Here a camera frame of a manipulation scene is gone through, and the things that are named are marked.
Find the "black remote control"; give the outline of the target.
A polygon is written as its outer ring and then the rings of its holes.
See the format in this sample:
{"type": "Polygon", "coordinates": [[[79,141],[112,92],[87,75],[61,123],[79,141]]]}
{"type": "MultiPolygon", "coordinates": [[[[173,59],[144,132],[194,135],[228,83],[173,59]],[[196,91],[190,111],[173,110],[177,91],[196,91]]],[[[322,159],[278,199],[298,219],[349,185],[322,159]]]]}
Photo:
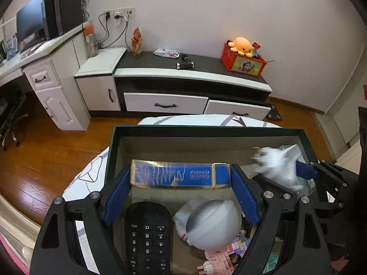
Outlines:
{"type": "Polygon", "coordinates": [[[137,202],[124,219],[126,256],[131,274],[170,274],[172,220],[162,204],[137,202]]]}

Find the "blue gold rectangular box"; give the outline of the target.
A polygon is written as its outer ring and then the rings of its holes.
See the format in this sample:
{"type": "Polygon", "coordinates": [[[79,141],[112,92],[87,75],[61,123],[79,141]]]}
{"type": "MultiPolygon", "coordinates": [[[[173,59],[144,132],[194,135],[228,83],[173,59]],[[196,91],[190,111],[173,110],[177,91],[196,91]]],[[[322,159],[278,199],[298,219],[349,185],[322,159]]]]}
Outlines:
{"type": "Polygon", "coordinates": [[[173,163],[134,159],[130,182],[141,187],[193,187],[217,189],[231,185],[226,163],[173,163]]]}

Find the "clear dental flossers box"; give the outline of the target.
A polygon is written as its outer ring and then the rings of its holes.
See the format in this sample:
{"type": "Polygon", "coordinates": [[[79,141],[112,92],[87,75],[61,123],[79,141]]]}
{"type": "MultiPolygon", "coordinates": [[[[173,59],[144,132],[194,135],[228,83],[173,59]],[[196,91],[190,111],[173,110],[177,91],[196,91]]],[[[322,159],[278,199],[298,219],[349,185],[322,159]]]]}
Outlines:
{"type": "Polygon", "coordinates": [[[306,164],[306,161],[303,158],[303,155],[300,154],[296,159],[296,176],[297,176],[297,183],[302,185],[302,188],[298,190],[299,196],[307,196],[309,197],[314,189],[315,189],[315,182],[309,176],[309,172],[311,169],[306,164]]]}

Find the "pink white block toy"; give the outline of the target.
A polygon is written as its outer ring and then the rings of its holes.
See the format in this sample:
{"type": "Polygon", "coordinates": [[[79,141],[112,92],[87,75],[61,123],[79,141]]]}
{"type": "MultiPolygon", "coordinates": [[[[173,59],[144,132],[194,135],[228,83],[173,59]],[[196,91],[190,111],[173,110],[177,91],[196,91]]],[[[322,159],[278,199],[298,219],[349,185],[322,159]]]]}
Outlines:
{"type": "Polygon", "coordinates": [[[232,274],[250,243],[249,238],[237,237],[222,249],[205,251],[206,260],[201,266],[197,267],[198,274],[232,274]]]}

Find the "white round-head figurine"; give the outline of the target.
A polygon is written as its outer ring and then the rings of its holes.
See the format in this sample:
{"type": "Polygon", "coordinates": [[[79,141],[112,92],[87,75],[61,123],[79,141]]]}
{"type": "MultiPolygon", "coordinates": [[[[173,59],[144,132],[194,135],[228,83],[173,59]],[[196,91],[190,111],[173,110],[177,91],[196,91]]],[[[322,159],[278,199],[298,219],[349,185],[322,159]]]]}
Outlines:
{"type": "Polygon", "coordinates": [[[173,222],[183,241],[204,251],[226,247],[238,236],[242,224],[233,201],[209,200],[200,195],[182,206],[173,222]]]}

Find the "pink storage box tray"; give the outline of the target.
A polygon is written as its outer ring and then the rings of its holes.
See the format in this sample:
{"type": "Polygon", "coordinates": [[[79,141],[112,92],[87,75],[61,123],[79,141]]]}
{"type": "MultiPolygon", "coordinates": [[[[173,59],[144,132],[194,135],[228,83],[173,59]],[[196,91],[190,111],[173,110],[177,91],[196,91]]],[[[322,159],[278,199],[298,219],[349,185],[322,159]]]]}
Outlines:
{"type": "MultiPolygon", "coordinates": [[[[215,127],[169,125],[118,125],[114,128],[106,167],[106,182],[136,160],[181,163],[228,163],[243,165],[257,146],[281,146],[296,143],[307,163],[317,162],[314,150],[303,130],[266,127],[215,127]]],[[[146,199],[156,195],[175,207],[193,196],[192,188],[133,188],[126,199],[146,199]]],[[[231,186],[225,195],[235,197],[231,186]]]]}

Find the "red printed storage box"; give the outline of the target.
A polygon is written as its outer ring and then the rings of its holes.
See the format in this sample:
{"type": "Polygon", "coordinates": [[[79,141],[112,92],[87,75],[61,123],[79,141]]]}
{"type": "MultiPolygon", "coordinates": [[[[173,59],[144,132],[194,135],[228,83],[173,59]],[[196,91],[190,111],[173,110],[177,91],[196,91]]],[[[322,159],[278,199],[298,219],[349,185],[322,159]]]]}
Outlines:
{"type": "Polygon", "coordinates": [[[261,76],[262,70],[267,65],[267,62],[261,57],[248,58],[230,51],[228,44],[224,44],[220,60],[229,72],[247,74],[256,78],[261,76]]]}

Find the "white side cabinet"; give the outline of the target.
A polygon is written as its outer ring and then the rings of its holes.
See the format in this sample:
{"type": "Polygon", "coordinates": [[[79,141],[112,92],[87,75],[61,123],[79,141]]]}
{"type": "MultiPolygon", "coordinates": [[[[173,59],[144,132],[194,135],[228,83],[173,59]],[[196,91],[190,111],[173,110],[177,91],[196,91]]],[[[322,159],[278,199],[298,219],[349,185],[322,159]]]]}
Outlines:
{"type": "Polygon", "coordinates": [[[114,72],[125,52],[124,47],[101,50],[74,75],[89,111],[121,110],[114,72]]]}

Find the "white desk with drawers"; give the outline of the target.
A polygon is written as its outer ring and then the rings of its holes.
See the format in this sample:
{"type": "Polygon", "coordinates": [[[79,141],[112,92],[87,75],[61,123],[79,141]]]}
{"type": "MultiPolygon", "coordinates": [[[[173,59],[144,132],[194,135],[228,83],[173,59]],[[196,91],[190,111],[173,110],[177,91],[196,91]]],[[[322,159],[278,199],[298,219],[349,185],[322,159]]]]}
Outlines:
{"type": "Polygon", "coordinates": [[[84,131],[90,114],[75,75],[88,59],[83,26],[44,42],[27,57],[16,55],[1,65],[1,85],[25,76],[60,130],[84,131]]]}

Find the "orange octopus plush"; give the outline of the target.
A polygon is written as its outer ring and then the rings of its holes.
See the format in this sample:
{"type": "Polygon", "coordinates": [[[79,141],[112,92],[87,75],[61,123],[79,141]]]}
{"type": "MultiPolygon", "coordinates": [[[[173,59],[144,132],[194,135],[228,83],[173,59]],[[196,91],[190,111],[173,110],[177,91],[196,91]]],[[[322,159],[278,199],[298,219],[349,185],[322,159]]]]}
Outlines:
{"type": "Polygon", "coordinates": [[[253,46],[249,40],[244,37],[237,37],[234,41],[228,41],[227,45],[230,51],[237,53],[242,57],[253,57],[253,46]]]}

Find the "orange cap water bottle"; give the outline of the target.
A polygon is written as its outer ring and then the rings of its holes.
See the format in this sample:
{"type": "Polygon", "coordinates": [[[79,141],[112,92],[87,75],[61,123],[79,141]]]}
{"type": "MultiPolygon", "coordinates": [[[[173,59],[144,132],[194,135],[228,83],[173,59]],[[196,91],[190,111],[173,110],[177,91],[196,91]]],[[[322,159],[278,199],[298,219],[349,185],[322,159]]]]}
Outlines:
{"type": "Polygon", "coordinates": [[[98,55],[98,42],[96,39],[95,30],[92,24],[87,24],[84,28],[84,35],[86,38],[86,42],[90,49],[90,57],[95,57],[98,55]]]}

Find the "crumpled white packet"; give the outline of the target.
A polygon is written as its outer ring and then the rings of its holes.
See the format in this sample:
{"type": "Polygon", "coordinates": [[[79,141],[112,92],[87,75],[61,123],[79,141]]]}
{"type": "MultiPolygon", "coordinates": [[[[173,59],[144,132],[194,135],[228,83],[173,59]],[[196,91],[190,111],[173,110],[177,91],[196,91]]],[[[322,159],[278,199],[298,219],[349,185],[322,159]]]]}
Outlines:
{"type": "Polygon", "coordinates": [[[154,55],[164,58],[179,58],[180,52],[178,50],[171,50],[166,48],[158,48],[153,52],[154,55]]]}

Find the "black computer monitor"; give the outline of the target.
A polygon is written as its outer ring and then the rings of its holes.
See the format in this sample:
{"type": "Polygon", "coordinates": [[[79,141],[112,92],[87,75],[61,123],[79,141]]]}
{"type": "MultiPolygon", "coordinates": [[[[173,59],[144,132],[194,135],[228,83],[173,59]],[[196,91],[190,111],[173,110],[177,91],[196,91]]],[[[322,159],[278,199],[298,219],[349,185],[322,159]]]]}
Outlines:
{"type": "Polygon", "coordinates": [[[44,28],[42,0],[31,0],[17,12],[16,27],[18,42],[44,28]]]}

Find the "black computer tower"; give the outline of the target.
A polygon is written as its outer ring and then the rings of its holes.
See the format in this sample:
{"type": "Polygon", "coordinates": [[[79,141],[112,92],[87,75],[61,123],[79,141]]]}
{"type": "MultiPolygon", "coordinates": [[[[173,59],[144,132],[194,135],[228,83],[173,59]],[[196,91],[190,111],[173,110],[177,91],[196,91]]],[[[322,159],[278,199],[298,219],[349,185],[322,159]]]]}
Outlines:
{"type": "Polygon", "coordinates": [[[83,22],[81,0],[41,0],[47,40],[62,36],[83,22]]]}

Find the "white wall power strip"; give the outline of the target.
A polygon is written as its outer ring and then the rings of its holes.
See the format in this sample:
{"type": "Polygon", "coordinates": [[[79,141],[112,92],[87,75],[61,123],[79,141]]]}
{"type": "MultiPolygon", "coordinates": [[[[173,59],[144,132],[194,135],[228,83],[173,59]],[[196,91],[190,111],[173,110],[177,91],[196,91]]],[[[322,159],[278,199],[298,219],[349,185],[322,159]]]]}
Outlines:
{"type": "Polygon", "coordinates": [[[136,16],[136,8],[131,6],[131,7],[123,7],[123,8],[117,8],[117,9],[107,9],[103,11],[104,13],[109,12],[109,14],[111,15],[111,17],[115,17],[115,16],[122,16],[124,18],[134,18],[136,16]]]}

